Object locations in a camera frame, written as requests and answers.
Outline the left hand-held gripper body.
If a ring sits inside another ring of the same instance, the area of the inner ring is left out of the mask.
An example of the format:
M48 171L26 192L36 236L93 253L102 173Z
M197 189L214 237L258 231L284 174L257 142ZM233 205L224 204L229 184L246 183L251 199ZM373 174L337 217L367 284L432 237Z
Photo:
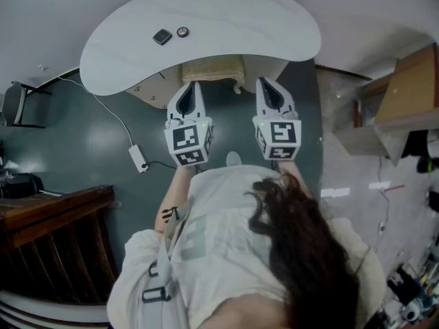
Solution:
M170 119L165 124L164 133L169 154L179 167L189 167L209 161L213 141L210 117L186 121Z

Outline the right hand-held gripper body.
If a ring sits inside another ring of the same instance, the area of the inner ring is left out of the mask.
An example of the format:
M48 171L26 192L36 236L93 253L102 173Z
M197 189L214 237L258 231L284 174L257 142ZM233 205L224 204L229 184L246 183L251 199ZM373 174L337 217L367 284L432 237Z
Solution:
M255 138L265 160L293 160L301 147L302 122L293 110L280 115L255 116Z

